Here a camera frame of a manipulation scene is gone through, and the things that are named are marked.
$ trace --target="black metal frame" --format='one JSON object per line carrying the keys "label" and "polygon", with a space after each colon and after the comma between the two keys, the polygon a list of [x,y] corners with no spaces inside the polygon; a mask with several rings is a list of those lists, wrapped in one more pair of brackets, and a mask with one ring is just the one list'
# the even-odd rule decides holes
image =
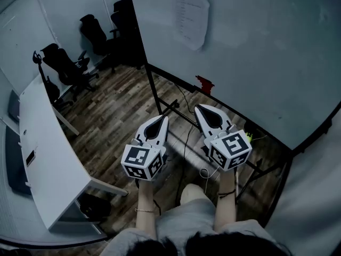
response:
{"label": "black metal frame", "polygon": [[92,240],[92,241],[88,241],[88,242],[81,242],[81,243],[77,243],[77,244],[67,244],[67,245],[32,245],[32,244],[26,244],[26,243],[17,243],[17,242],[12,242],[12,241],[8,241],[6,239],[3,239],[0,236],[0,243],[5,244],[5,245],[9,245],[9,246],[18,247],[20,249],[31,249],[31,250],[51,250],[51,249],[54,249],[54,250],[57,250],[57,249],[68,249],[71,247],[82,246],[82,245],[90,245],[90,244],[98,243],[101,241],[108,241],[115,236],[116,236],[116,233],[115,234],[107,234],[106,237],[102,237],[102,238],[99,238],[96,240]]}
{"label": "black metal frame", "polygon": [[[225,106],[227,109],[231,110],[232,112],[234,112],[238,116],[244,118],[246,121],[252,122],[257,127],[257,129],[261,130],[263,133],[265,133],[266,135],[268,135],[269,137],[271,137],[273,140],[275,140],[276,142],[278,142],[281,145],[281,147],[283,149],[283,155],[282,155],[283,159],[282,160],[280,159],[276,164],[274,164],[270,168],[266,169],[265,171],[263,171],[263,170],[261,170],[259,168],[259,166],[261,165],[261,160],[257,162],[257,166],[254,165],[253,163],[251,163],[250,161],[246,161],[246,164],[248,166],[250,166],[254,170],[253,170],[253,172],[251,174],[251,177],[246,182],[246,184],[242,188],[242,190],[239,193],[239,195],[236,197],[236,201],[237,201],[241,197],[241,195],[243,194],[243,192],[246,190],[247,186],[251,182],[253,182],[253,181],[255,181],[255,180],[265,176],[266,174],[268,174],[268,173],[270,173],[270,172],[272,172],[272,171],[274,171],[274,170],[276,170],[276,169],[286,165],[284,167],[284,172],[283,172],[280,184],[278,186],[278,190],[276,192],[275,198],[274,198],[274,200],[272,202],[272,205],[270,206],[270,209],[269,209],[269,211],[268,211],[268,213],[266,215],[266,218],[264,219],[263,222],[261,222],[262,226],[265,226],[267,224],[267,222],[269,221],[269,219],[270,219],[270,217],[271,217],[271,215],[272,215],[272,213],[273,213],[273,211],[274,211],[274,209],[275,209],[275,207],[277,205],[277,202],[279,200],[280,195],[282,194],[282,191],[284,189],[285,183],[287,181],[287,177],[288,177],[288,174],[289,174],[289,171],[290,171],[290,167],[291,167],[293,158],[297,154],[299,154],[301,152],[303,153],[304,150],[309,145],[311,145],[317,138],[319,138],[323,133],[327,133],[328,132],[328,129],[331,127],[331,119],[340,110],[341,102],[333,110],[333,112],[329,115],[329,117],[305,141],[303,141],[294,150],[291,150],[289,147],[287,147],[285,144],[283,144],[280,140],[278,140],[276,137],[274,137],[268,131],[264,130],[263,128],[261,128],[260,126],[255,124],[253,121],[249,120],[247,117],[245,117],[244,115],[242,115],[238,111],[234,110],[233,108],[229,107],[225,103],[223,103],[223,102],[219,101],[218,99],[212,97],[211,95],[207,94],[202,89],[198,88],[197,86],[191,85],[191,84],[185,82],[184,80],[182,80],[182,79],[180,79],[180,78],[178,78],[178,77],[176,77],[176,76],[174,76],[174,75],[172,75],[172,74],[170,74],[170,73],[168,73],[168,72],[166,72],[166,71],[164,71],[164,70],[162,70],[160,68],[157,68],[157,67],[155,67],[153,65],[150,65],[148,63],[147,56],[145,55],[145,50],[144,50],[144,46],[143,46],[143,43],[142,43],[140,28],[138,26],[137,19],[136,19],[136,23],[137,23],[137,30],[139,32],[139,36],[140,36],[140,39],[141,39],[141,46],[142,46],[142,50],[143,50],[145,69],[146,69],[148,80],[149,80],[149,83],[150,83],[150,87],[151,87],[151,90],[152,90],[152,93],[153,93],[153,96],[154,96],[154,99],[155,99],[156,107],[157,107],[158,112],[159,112],[160,115],[163,115],[168,110],[171,110],[171,111],[177,113],[184,120],[188,121],[194,127],[198,128],[200,130],[199,125],[197,123],[195,123],[193,120],[191,120],[190,118],[188,118],[187,116],[185,116],[180,111],[178,111],[178,110],[176,110],[174,108],[175,106],[178,106],[177,100],[174,100],[171,104],[168,104],[166,101],[164,101],[164,100],[162,100],[161,98],[158,97],[158,94],[157,94],[157,91],[156,91],[156,87],[155,87],[154,80],[153,80],[151,72],[154,72],[154,73],[156,73],[156,74],[166,78],[167,80],[169,80],[169,81],[171,81],[171,82],[181,86],[182,88],[188,90],[191,93],[193,93],[194,91],[201,92],[202,94],[208,96],[209,98],[213,99],[214,101],[216,101],[216,102],[220,103],[221,105]],[[161,103],[164,106],[166,106],[166,109],[164,109],[164,110],[161,109],[161,105],[160,105]]]}

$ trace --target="black cable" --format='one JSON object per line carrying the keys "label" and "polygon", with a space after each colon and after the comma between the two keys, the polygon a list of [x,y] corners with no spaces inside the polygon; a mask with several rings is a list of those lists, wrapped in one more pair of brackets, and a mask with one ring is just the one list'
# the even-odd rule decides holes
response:
{"label": "black cable", "polygon": [[229,193],[225,193],[225,194],[218,194],[220,199],[223,199],[224,197],[226,197],[227,195],[230,194],[234,194],[236,192],[236,189],[234,189],[233,191],[229,192]]}
{"label": "black cable", "polygon": [[156,205],[156,207],[159,208],[159,215],[161,216],[161,208],[160,208],[159,204],[156,202],[155,199],[153,199],[153,201],[154,201],[154,204]]}
{"label": "black cable", "polygon": [[[136,184],[137,188],[139,189],[140,188],[140,183],[139,183],[139,180],[137,178],[135,178],[135,184]],[[153,201],[154,201],[154,204],[156,205],[156,207],[158,207],[159,215],[161,216],[161,208],[160,208],[159,204],[156,202],[155,199],[153,199]]]}
{"label": "black cable", "polygon": [[180,186],[181,186],[181,182],[182,179],[185,175],[185,165],[186,165],[186,159],[185,159],[185,154],[186,154],[186,146],[187,146],[187,142],[188,142],[188,138],[190,137],[190,133],[192,131],[193,125],[191,126],[190,130],[188,131],[188,135],[187,135],[187,140],[185,143],[185,147],[183,149],[183,164],[182,164],[182,173],[181,173],[181,177],[180,177],[180,181],[179,181],[179,185],[177,186],[177,191],[176,191],[176,196],[175,196],[175,205],[177,203],[177,197],[179,196],[179,190],[180,190]]}
{"label": "black cable", "polygon": [[182,92],[182,90],[180,89],[180,87],[179,87],[176,83],[174,83],[174,84],[175,84],[175,86],[180,90],[180,92],[183,94],[183,96],[184,96],[184,98],[185,98],[185,101],[186,101],[186,103],[187,103],[188,112],[190,112],[191,114],[194,115],[194,112],[192,112],[192,111],[190,110],[190,105],[188,104],[188,101],[187,101],[187,98],[186,98],[185,94]]}

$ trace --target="white cable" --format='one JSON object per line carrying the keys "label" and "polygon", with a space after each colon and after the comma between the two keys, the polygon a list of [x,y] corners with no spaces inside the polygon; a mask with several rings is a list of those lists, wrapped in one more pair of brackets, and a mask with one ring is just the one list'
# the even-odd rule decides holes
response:
{"label": "white cable", "polygon": [[219,175],[220,175],[220,174],[217,175],[217,177],[215,178],[214,182],[218,179]]}
{"label": "white cable", "polygon": [[[218,171],[218,169],[219,169],[219,167],[218,167],[218,168],[214,171],[214,173],[211,174],[210,176],[208,176],[208,169],[206,169],[206,168],[201,168],[201,169],[200,169],[200,171],[199,171],[200,176],[201,176],[202,178],[206,179],[205,192],[204,192],[205,194],[206,194],[206,190],[207,190],[208,179],[210,179],[210,178],[216,173],[216,171]],[[201,171],[206,171],[206,172],[207,172],[207,177],[202,176]]]}
{"label": "white cable", "polygon": [[[267,137],[267,135],[263,136],[262,138],[258,138],[258,139],[264,139],[265,137]],[[251,139],[251,141],[258,140],[258,139]]]}

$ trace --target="office chair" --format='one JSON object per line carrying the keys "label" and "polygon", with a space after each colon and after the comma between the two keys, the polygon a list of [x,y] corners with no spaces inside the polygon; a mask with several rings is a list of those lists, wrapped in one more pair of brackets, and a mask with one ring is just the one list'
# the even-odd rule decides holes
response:
{"label": "office chair", "polygon": [[137,29],[137,20],[132,0],[120,0],[113,5],[114,13],[111,20],[117,27],[122,38],[123,63],[136,66],[140,69],[143,65],[143,45]]}
{"label": "office chair", "polygon": [[93,52],[97,55],[108,57],[105,60],[109,60],[111,64],[111,72],[115,72],[115,66],[118,65],[117,58],[119,52],[114,56],[114,50],[120,50],[119,39],[114,35],[114,39],[107,40],[105,33],[103,32],[100,23],[94,15],[88,14],[80,19],[83,23],[80,32],[91,42]]}
{"label": "office chair", "polygon": [[[66,105],[72,105],[73,104],[72,101],[64,102],[61,98],[59,98],[60,96],[59,88],[50,81],[49,76],[47,76],[47,78],[45,77],[45,74],[42,69],[42,57],[40,56],[40,54],[37,54],[36,51],[34,51],[32,60],[34,63],[38,64],[39,73],[42,77],[42,80],[43,80],[43,83],[44,83],[44,86],[48,95],[48,99],[50,100],[50,103],[54,106],[54,108],[58,110]],[[10,103],[15,103],[15,101],[16,101],[16,94],[12,92],[10,96]]]}
{"label": "office chair", "polygon": [[98,74],[83,74],[87,70],[87,64],[90,61],[89,58],[84,59],[84,51],[76,62],[72,62],[66,51],[60,49],[56,44],[48,45],[42,49],[42,52],[45,56],[43,57],[44,63],[57,71],[59,80],[65,85],[72,85],[72,90],[75,87],[73,91],[74,101],[77,101],[77,96],[83,89],[95,91],[95,88],[89,84],[89,81],[92,77],[99,78],[99,76]]}

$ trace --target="white desk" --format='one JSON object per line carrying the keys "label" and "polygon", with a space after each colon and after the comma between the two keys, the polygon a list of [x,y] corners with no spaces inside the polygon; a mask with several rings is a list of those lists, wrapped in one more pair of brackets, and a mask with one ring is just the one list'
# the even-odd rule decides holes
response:
{"label": "white desk", "polygon": [[88,187],[127,195],[127,191],[92,178],[79,161],[55,116],[42,79],[29,84],[20,95],[20,141],[28,183],[38,212],[50,229]]}

